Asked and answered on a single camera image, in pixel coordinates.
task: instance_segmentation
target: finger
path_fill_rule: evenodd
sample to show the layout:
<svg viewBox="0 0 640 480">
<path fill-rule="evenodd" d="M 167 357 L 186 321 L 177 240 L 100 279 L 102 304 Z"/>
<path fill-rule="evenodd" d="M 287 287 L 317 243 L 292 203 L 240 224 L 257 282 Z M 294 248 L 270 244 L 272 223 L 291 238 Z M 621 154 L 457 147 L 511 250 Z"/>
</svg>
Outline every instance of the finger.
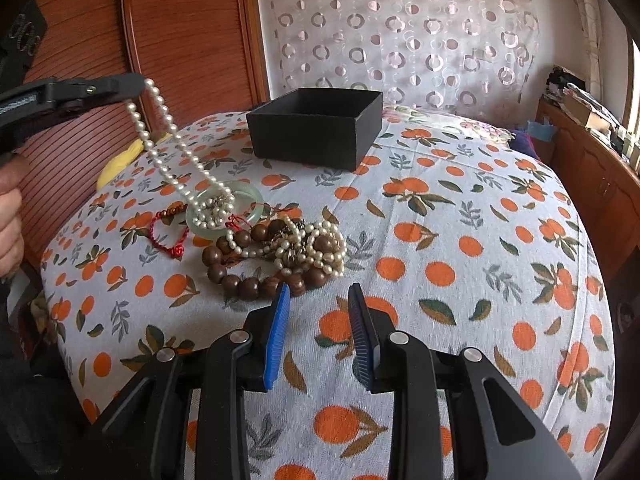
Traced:
<svg viewBox="0 0 640 480">
<path fill-rule="evenodd" d="M 13 158 L 0 168 L 0 194 L 8 193 L 18 187 L 20 181 L 29 173 L 29 163 L 20 155 Z"/>
<path fill-rule="evenodd" d="M 22 262 L 24 240 L 20 236 L 9 251 L 0 258 L 0 276 L 7 276 Z"/>
<path fill-rule="evenodd" d="M 11 250 L 21 235 L 22 222 L 19 216 L 9 222 L 9 225 L 0 231 L 0 258 Z"/>
<path fill-rule="evenodd" d="M 0 195 L 0 230 L 9 225 L 9 222 L 18 215 L 22 205 L 22 195 L 16 187 L 10 192 Z"/>
</svg>

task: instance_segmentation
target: wooden cabinet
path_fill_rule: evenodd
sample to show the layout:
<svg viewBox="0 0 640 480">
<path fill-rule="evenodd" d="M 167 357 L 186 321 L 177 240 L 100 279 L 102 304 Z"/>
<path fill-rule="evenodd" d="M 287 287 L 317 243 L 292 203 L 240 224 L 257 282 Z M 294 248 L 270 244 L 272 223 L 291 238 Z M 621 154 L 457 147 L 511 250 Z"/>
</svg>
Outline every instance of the wooden cabinet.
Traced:
<svg viewBox="0 0 640 480">
<path fill-rule="evenodd" d="M 640 180 L 613 151 L 540 101 L 537 120 L 558 126 L 551 167 L 580 214 L 605 284 L 640 244 Z"/>
</svg>

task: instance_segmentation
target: floral fabric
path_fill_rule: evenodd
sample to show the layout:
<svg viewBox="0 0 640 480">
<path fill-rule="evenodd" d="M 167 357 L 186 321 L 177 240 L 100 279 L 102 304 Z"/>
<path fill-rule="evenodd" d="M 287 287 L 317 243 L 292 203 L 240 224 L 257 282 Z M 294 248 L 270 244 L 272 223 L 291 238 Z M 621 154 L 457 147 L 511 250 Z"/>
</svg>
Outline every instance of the floral fabric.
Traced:
<svg viewBox="0 0 640 480">
<path fill-rule="evenodd" d="M 593 478 L 612 407 L 612 327 L 571 199 L 552 170 L 493 142 L 480 123 L 441 124 L 431 114 L 416 121 L 395 111 L 385 112 L 354 173 L 255 158 L 243 113 L 211 116 L 182 132 L 219 178 L 259 188 L 269 204 L 265 219 L 281 209 L 331 218 L 348 241 L 345 277 L 292 299 L 274 390 L 246 396 L 253 478 L 386 478 L 392 397 L 372 396 L 354 378 L 345 311 L 353 282 L 370 307 L 430 348 L 481 349 L 583 478 Z M 171 142 L 159 151 L 181 183 L 205 189 Z M 43 256 L 52 329 L 90 420 L 162 346 L 206 348 L 265 304 L 225 299 L 207 280 L 206 240 L 190 234 L 181 261 L 151 246 L 149 222 L 179 200 L 174 191 L 142 156 L 68 221 Z M 156 232 L 171 245 L 182 229 L 180 219 L 168 219 Z M 234 272 L 274 269 L 253 260 Z M 193 410 L 187 478 L 196 419 Z"/>
</svg>

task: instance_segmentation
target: bed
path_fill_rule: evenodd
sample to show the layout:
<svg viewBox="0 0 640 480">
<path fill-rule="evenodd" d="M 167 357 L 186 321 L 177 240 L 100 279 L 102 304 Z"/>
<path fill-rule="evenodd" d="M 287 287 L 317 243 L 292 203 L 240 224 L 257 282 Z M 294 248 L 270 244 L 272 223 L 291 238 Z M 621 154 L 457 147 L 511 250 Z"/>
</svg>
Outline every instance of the bed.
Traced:
<svg viewBox="0 0 640 480">
<path fill-rule="evenodd" d="M 286 209 L 335 219 L 348 241 L 345 277 L 292 300 L 274 390 L 246 396 L 254 478 L 386 478 L 392 398 L 370 396 L 354 378 L 344 311 L 353 282 L 430 348 L 481 349 L 593 478 L 612 410 L 612 327 L 588 236 L 550 168 L 511 151 L 503 130 L 395 106 L 354 173 L 255 158 L 244 112 L 207 116 L 182 135 L 215 175 L 257 187 L 269 218 Z M 181 182 L 204 188 L 170 140 L 161 151 Z M 50 328 L 90 420 L 162 346 L 205 348 L 265 304 L 225 299 L 208 281 L 207 240 L 190 234 L 181 261 L 151 246 L 152 216 L 178 198 L 143 155 L 43 254 Z M 160 234 L 169 242 L 181 229 L 175 221 Z M 273 269 L 252 261 L 241 272 Z M 186 478 L 196 420 L 194 396 Z"/>
</svg>

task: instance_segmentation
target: yellow object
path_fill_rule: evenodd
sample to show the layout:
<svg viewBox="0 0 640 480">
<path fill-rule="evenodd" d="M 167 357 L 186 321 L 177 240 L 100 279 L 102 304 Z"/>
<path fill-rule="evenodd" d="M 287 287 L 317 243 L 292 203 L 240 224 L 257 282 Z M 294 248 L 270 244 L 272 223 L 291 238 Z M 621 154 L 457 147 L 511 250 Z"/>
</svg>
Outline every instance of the yellow object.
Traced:
<svg viewBox="0 0 640 480">
<path fill-rule="evenodd" d="M 160 142 L 169 137 L 169 134 L 166 134 Z M 98 182 L 96 183 L 96 189 L 99 190 L 101 187 L 106 186 L 113 180 L 117 174 L 123 171 L 129 164 L 131 164 L 134 160 L 136 160 L 140 153 L 144 151 L 144 147 L 142 145 L 142 141 L 140 139 L 134 140 L 129 147 L 122 153 L 114 156 L 105 167 L 102 169 L 100 176 L 98 177 Z"/>
</svg>

